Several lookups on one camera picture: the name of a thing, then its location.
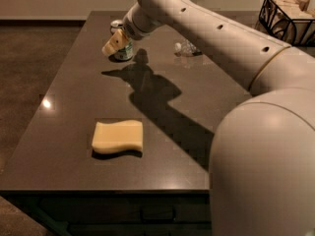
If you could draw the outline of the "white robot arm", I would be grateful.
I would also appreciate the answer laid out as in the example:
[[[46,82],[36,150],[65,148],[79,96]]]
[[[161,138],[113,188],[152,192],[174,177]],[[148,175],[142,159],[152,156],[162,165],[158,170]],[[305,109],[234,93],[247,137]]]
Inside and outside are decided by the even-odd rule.
[[[190,0],[137,0],[105,53],[168,25],[251,97],[220,122],[210,154],[213,236],[314,236],[312,56]]]

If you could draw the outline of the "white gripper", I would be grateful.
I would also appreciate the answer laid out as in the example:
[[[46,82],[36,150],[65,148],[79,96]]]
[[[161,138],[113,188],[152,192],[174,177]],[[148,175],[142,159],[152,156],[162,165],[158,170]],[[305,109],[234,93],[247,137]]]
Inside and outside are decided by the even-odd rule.
[[[129,38],[141,40],[161,26],[161,23],[149,17],[136,3],[123,18],[123,29],[118,29],[102,47],[104,55],[110,56],[127,46]]]

